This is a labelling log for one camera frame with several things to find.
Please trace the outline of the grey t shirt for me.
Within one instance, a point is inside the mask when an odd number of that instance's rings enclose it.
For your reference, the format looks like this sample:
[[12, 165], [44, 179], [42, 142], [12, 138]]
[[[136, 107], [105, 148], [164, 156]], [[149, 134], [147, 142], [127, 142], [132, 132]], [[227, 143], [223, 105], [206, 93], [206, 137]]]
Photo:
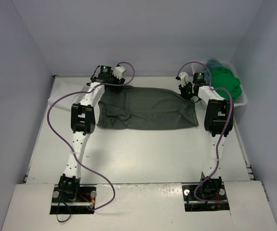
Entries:
[[104, 129], [175, 130], [198, 126], [193, 101], [160, 88], [125, 86], [105, 90], [100, 101], [98, 127]]

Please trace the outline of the white t shirt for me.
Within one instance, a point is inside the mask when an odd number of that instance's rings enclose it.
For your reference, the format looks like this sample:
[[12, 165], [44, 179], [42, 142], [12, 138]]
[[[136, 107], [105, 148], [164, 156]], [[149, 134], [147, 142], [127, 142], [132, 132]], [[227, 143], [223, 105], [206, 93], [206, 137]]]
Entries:
[[[51, 96], [48, 99], [48, 104], [51, 106], [55, 101], [57, 101], [59, 98], [73, 93], [77, 91], [86, 91], [88, 90], [88, 86], [86, 85], [78, 85], [69, 83], [66, 81], [61, 81], [59, 87], [57, 87], [56, 91], [51, 94]], [[71, 106], [74, 103], [79, 103], [80, 100], [83, 98], [83, 93], [80, 94], [74, 94], [71, 96], [68, 96], [61, 101], [59, 101], [54, 107], [64, 110], [64, 111], [71, 111]]]

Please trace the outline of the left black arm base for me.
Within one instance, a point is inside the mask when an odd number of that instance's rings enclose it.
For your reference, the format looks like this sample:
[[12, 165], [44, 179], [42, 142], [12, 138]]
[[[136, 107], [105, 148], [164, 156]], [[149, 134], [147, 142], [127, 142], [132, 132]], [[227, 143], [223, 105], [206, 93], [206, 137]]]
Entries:
[[74, 199], [70, 197], [70, 194], [61, 192], [61, 189], [55, 185], [50, 206], [50, 215], [56, 215], [59, 223], [68, 221], [72, 215], [94, 214], [97, 196], [95, 186], [82, 185]]

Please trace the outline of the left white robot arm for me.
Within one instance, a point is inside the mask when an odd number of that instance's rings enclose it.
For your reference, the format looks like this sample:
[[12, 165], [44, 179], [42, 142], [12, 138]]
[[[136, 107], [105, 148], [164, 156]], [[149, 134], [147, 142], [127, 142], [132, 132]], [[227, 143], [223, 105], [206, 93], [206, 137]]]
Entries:
[[79, 102], [71, 106], [70, 127], [73, 138], [69, 144], [70, 156], [58, 183], [60, 194], [70, 202], [79, 199], [81, 169], [88, 169], [82, 164], [82, 159], [87, 141], [96, 125], [94, 107], [104, 94], [105, 87], [121, 89], [125, 83], [123, 78], [125, 72], [126, 68], [121, 64], [114, 68], [100, 66], [100, 72], [97, 77], [91, 78], [87, 92], [83, 93]]

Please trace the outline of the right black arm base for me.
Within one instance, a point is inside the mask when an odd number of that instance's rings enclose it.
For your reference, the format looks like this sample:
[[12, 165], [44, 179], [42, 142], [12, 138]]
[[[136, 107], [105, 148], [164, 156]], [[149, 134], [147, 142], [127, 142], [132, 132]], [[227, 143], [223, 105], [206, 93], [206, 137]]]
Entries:
[[210, 192], [202, 193], [199, 188], [197, 199], [194, 196], [194, 190], [198, 184], [183, 184], [182, 193], [185, 212], [213, 212], [230, 210], [229, 202], [225, 192], [224, 184], [217, 186]]

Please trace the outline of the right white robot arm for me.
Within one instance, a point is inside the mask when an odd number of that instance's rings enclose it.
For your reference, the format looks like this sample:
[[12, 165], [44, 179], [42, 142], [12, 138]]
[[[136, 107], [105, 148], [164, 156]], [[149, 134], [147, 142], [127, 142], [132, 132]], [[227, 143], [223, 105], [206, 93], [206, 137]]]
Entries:
[[201, 173], [201, 180], [194, 189], [194, 198], [204, 202], [217, 202], [222, 186], [220, 161], [224, 141], [233, 128], [234, 103], [230, 93], [224, 88], [208, 86], [203, 73], [194, 73], [193, 81], [189, 74], [181, 72], [176, 77], [181, 83], [179, 90], [185, 99], [197, 96], [206, 105], [204, 128], [211, 136], [211, 150], [208, 161]]

